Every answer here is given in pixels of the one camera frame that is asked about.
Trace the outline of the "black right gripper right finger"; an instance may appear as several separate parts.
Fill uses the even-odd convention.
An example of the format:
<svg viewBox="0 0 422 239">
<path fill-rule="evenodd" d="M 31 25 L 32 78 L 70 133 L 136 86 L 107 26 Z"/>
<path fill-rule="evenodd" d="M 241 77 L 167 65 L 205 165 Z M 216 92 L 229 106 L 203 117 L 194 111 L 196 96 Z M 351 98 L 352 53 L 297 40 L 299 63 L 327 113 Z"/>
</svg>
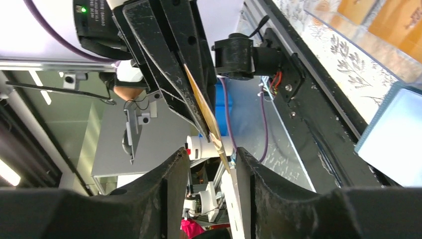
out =
<svg viewBox="0 0 422 239">
<path fill-rule="evenodd" d="M 247 239 L 419 239 L 422 191 L 403 187 L 307 190 L 236 152 Z"/>
</svg>

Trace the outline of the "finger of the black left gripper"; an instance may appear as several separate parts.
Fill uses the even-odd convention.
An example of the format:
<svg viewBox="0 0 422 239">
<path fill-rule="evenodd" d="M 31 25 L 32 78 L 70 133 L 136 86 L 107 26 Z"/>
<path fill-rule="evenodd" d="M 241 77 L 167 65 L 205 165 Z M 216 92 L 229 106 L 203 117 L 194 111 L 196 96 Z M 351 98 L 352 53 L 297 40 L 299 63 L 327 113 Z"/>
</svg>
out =
<svg viewBox="0 0 422 239">
<path fill-rule="evenodd" d="M 214 112 L 216 74 L 197 2 L 163 0 L 161 5 L 179 48 L 180 58 Z"/>
</svg>

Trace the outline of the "orange credit card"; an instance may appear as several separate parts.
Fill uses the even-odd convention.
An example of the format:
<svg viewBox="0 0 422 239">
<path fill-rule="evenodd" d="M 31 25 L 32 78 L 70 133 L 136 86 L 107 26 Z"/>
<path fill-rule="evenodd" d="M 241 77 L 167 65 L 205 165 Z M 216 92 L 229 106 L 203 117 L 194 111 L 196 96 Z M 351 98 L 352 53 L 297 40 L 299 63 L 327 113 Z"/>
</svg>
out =
<svg viewBox="0 0 422 239">
<path fill-rule="evenodd" d="M 216 118 L 212 110 L 210 109 L 207 101 L 205 100 L 202 92 L 200 91 L 196 81 L 194 80 L 190 70 L 188 69 L 187 64 L 183 64 L 183 66 L 187 73 L 187 77 L 190 82 L 190 85 L 193 89 L 195 99 L 199 105 L 200 111 L 208 126 L 207 132 L 209 133 L 209 138 L 212 141 L 215 149 L 217 150 L 226 171 L 228 172 L 228 174 L 230 174 L 228 158 L 225 152 L 224 144 L 222 142 L 222 137 L 221 137 L 220 130 L 216 122 Z"/>
</svg>

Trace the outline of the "blue card holder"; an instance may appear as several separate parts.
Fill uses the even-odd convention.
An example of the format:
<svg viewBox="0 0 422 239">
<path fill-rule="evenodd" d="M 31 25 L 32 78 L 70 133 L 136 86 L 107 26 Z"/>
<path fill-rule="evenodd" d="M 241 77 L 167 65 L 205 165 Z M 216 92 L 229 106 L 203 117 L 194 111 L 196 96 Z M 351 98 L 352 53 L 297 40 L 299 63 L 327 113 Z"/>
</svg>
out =
<svg viewBox="0 0 422 239">
<path fill-rule="evenodd" d="M 421 89 L 394 83 L 359 139 L 355 152 L 399 185 L 421 187 Z"/>
</svg>

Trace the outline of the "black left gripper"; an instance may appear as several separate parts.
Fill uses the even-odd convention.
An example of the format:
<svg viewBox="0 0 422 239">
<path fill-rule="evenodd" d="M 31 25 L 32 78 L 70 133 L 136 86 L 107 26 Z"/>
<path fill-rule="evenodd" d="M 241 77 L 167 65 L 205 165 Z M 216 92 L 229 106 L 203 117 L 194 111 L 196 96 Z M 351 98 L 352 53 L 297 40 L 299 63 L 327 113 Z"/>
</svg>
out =
<svg viewBox="0 0 422 239">
<path fill-rule="evenodd" d="M 208 126 L 195 99 L 161 1 L 113 0 L 109 5 L 106 0 L 74 0 L 78 41 L 85 50 L 109 61 L 145 61 L 144 54 L 147 55 L 152 69 L 159 70 L 165 79 L 165 85 L 159 89 L 167 94 L 176 92 L 175 97 L 181 103 L 178 106 L 167 100 L 171 110 L 208 139 Z"/>
</svg>

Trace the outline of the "clear box with orange cards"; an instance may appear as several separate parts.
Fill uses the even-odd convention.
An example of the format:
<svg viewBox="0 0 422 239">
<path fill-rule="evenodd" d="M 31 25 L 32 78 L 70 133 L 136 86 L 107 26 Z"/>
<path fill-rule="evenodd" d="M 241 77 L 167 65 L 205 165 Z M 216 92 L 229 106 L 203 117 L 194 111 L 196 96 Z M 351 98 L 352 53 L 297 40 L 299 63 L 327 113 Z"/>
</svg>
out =
<svg viewBox="0 0 422 239">
<path fill-rule="evenodd" d="M 422 86 L 420 0 L 309 0 L 304 11 L 393 76 Z"/>
</svg>

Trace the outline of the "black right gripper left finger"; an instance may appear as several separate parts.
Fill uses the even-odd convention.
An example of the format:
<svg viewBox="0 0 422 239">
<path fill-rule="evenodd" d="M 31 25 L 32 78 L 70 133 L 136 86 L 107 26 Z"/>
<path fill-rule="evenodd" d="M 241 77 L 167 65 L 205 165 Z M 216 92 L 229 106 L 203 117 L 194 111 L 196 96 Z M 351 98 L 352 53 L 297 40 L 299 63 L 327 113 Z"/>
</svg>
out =
<svg viewBox="0 0 422 239">
<path fill-rule="evenodd" d="M 3 239 L 177 239 L 190 160 L 180 148 L 108 195 L 57 188 L 2 189 Z"/>
</svg>

